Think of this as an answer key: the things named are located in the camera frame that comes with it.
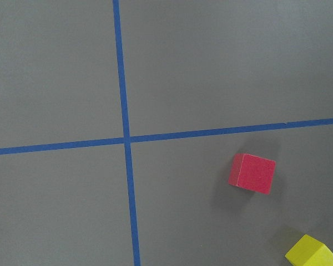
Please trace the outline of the red wooden cube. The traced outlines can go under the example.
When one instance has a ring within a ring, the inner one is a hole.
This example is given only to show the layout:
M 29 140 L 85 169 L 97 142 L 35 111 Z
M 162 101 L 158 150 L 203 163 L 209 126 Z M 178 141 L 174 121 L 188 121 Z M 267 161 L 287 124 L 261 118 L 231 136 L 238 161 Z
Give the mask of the red wooden cube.
M 268 195 L 276 162 L 267 158 L 238 153 L 234 155 L 228 183 L 232 186 Z

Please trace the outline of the yellow wooden cube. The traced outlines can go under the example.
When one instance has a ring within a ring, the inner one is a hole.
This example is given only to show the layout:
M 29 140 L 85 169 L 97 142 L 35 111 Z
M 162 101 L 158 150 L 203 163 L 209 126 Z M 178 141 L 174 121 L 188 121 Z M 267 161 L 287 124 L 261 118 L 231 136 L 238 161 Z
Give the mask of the yellow wooden cube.
M 291 265 L 333 266 L 333 252 L 322 242 L 308 234 L 303 235 L 285 254 Z

